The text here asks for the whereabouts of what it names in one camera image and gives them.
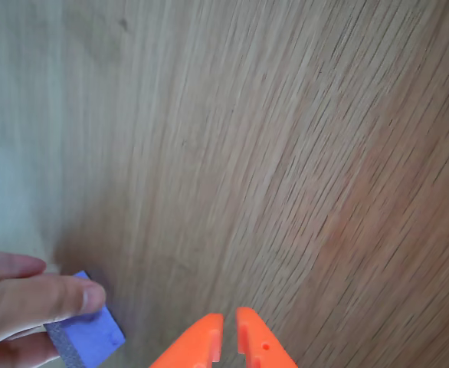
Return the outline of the person's bare hand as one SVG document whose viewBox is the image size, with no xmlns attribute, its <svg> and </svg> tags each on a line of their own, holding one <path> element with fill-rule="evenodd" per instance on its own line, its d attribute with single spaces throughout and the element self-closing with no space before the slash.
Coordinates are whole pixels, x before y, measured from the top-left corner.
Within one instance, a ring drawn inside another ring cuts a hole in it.
<svg viewBox="0 0 449 368">
<path fill-rule="evenodd" d="M 0 367 L 39 367 L 57 359 L 38 327 L 100 310 L 104 288 L 93 281 L 52 274 L 46 263 L 0 252 Z"/>
</svg>

